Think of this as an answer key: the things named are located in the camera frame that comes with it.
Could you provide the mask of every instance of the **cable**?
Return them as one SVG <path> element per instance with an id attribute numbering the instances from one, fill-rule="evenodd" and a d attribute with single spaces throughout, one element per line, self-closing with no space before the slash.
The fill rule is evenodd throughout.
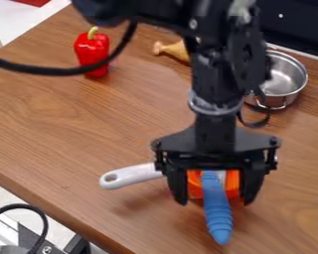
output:
<path id="1" fill-rule="evenodd" d="M 69 75 L 78 75 L 84 74 L 86 72 L 93 71 L 102 67 L 105 64 L 110 63 L 113 61 L 120 53 L 126 48 L 127 44 L 131 41 L 136 29 L 137 29 L 136 22 L 130 22 L 129 26 L 127 27 L 126 32 L 124 33 L 119 45 L 114 49 L 114 51 L 104 60 L 99 63 L 94 63 L 85 66 L 76 66 L 70 68 L 60 68 L 60 67 L 46 67 L 46 66 L 35 66 L 23 63 L 11 63 L 9 61 L 0 59 L 0 67 L 22 72 L 28 74 L 37 74 L 37 75 L 54 75 L 54 76 L 69 76 Z"/>
<path id="2" fill-rule="evenodd" d="M 0 208 L 0 214 L 6 212 L 8 210 L 14 210 L 14 209 L 32 210 L 40 215 L 40 217 L 44 223 L 44 229 L 42 230 L 42 233 L 41 233 L 39 239 L 37 240 L 37 242 L 34 244 L 34 246 L 27 253 L 27 254 L 35 254 L 35 253 L 37 253 L 37 251 L 40 249 L 41 245 L 46 240 L 46 235 L 47 235 L 48 229 L 49 229 L 48 219 L 40 209 L 38 209 L 34 206 L 31 206 L 31 205 L 25 204 L 25 203 L 15 203 L 15 204 L 9 204 L 9 205 L 3 206 Z"/>

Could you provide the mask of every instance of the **wood grain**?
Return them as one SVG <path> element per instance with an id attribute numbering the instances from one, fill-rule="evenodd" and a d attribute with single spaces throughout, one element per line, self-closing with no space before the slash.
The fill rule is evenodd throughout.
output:
<path id="1" fill-rule="evenodd" d="M 72 66 L 74 40 L 88 27 L 69 7 L 0 57 Z M 122 29 L 105 32 L 116 44 Z M 318 253 L 318 61 L 297 57 L 308 67 L 309 85 L 262 130 L 284 140 L 280 168 L 253 205 L 234 204 L 228 246 L 209 235 L 201 207 L 173 201 L 164 180 L 99 188 L 101 174 L 151 161 L 151 140 L 193 121 L 190 70 L 153 57 L 157 40 L 177 37 L 141 26 L 101 80 L 0 69 L 0 185 L 111 253 Z"/>

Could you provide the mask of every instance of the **pan handle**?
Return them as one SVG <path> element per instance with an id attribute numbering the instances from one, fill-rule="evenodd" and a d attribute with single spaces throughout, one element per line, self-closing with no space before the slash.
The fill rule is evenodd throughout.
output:
<path id="1" fill-rule="evenodd" d="M 279 109 L 284 109 L 286 107 L 286 97 L 283 98 L 283 105 L 280 106 L 280 107 L 267 107 L 267 106 L 261 104 L 261 102 L 259 101 L 257 96 L 255 96 L 254 99 L 255 99 L 255 103 L 257 103 L 257 105 L 259 107 L 262 107 L 262 108 L 265 108 L 265 109 L 279 110 Z"/>

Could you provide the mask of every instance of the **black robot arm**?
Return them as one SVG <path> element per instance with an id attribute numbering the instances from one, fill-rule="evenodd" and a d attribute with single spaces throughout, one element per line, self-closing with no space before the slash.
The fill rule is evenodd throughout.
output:
<path id="1" fill-rule="evenodd" d="M 156 170 L 175 199 L 188 202 L 187 171 L 240 170 L 240 194 L 251 203 L 275 170 L 280 141 L 237 127 L 243 97 L 269 79 L 271 61 L 259 30 L 255 0 L 73 0 L 92 23 L 125 20 L 179 34 L 191 57 L 189 106 L 193 126 L 152 143 Z"/>

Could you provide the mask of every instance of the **metal bowl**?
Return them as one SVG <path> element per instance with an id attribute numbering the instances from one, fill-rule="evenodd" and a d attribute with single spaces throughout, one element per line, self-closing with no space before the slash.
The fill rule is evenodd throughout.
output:
<path id="1" fill-rule="evenodd" d="M 272 58 L 272 80 L 260 88 L 265 94 L 262 102 L 253 92 L 245 97 L 247 104 L 268 109 L 283 109 L 295 101 L 299 92 L 308 83 L 308 71 L 297 59 L 281 52 L 267 51 Z"/>

